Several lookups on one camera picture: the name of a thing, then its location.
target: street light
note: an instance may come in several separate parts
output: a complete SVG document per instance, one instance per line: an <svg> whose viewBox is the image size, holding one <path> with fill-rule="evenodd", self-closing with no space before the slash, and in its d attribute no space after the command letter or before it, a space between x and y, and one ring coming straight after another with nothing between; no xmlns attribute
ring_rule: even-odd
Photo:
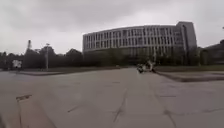
<svg viewBox="0 0 224 128"><path fill-rule="evenodd" d="M47 52L46 52L46 70L48 71L48 47L49 47L49 43L46 44L47 47Z"/></svg>

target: large white building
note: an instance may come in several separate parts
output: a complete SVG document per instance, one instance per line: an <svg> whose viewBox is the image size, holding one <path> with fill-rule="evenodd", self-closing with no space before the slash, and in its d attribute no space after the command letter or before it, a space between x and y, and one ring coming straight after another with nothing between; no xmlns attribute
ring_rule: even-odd
<svg viewBox="0 0 224 128"><path fill-rule="evenodd" d="M192 22L177 25L145 25L117 28L83 35L83 52L121 49L124 55L188 54L197 47Z"/></svg>

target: grass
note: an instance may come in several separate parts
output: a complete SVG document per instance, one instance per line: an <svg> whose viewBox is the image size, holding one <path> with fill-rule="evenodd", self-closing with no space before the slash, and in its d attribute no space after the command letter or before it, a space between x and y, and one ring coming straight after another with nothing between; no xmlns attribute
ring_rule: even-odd
<svg viewBox="0 0 224 128"><path fill-rule="evenodd" d="M160 72L201 72L201 71L224 71L224 65L209 66L158 66Z"/></svg>

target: tree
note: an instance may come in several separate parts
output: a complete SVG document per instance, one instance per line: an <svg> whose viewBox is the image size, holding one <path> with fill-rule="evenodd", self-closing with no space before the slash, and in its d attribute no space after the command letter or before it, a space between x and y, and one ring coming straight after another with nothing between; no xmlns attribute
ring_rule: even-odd
<svg viewBox="0 0 224 128"><path fill-rule="evenodd" d="M69 50L66 54L66 63L68 66L81 66L82 65L82 53L76 49Z"/></svg>
<svg viewBox="0 0 224 128"><path fill-rule="evenodd" d="M25 68L44 68L44 59L39 53L27 49L23 59L23 66Z"/></svg>
<svg viewBox="0 0 224 128"><path fill-rule="evenodd" d="M13 60L22 60L23 59L23 55L17 55L17 54L13 54L13 53L9 53L7 55L6 52L1 53L0 52L0 68L2 68L3 70L13 70Z"/></svg>
<svg viewBox="0 0 224 128"><path fill-rule="evenodd" d="M221 41L220 41L220 44L224 44L224 40L221 40Z"/></svg>
<svg viewBox="0 0 224 128"><path fill-rule="evenodd" d="M39 55L41 58L41 62L44 63L44 67L46 67L46 57L48 56L48 67L57 67L57 56L54 52L54 49L51 46L45 46L40 49Z"/></svg>
<svg viewBox="0 0 224 128"><path fill-rule="evenodd" d="M97 52L88 52L83 54L83 66L100 66L101 60Z"/></svg>

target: overcast sky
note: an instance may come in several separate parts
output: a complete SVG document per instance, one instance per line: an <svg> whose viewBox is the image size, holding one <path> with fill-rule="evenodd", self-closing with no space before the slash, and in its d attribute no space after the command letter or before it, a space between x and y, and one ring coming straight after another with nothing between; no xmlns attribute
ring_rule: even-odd
<svg viewBox="0 0 224 128"><path fill-rule="evenodd" d="M27 41L56 53L82 50L84 33L192 21L197 43L224 38L223 0L0 0L0 51L24 53Z"/></svg>

